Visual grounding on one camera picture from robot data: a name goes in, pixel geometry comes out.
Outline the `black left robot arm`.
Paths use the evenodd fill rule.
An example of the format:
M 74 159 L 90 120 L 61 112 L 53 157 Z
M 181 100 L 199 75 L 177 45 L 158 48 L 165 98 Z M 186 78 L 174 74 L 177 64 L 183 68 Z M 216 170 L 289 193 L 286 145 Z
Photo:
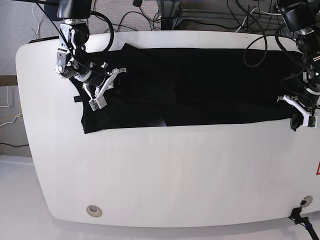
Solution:
M 290 128 L 296 131 L 300 126 L 316 128 L 320 108 L 320 28 L 317 26 L 318 0 L 278 0 L 277 7 L 284 24 L 275 31 L 275 41 L 281 51 L 300 68 L 300 71 L 280 81 L 292 95 L 278 97 L 293 108 Z M 302 52 L 302 61 L 292 58 L 280 42 L 280 31 L 287 27 L 297 33 L 296 47 Z

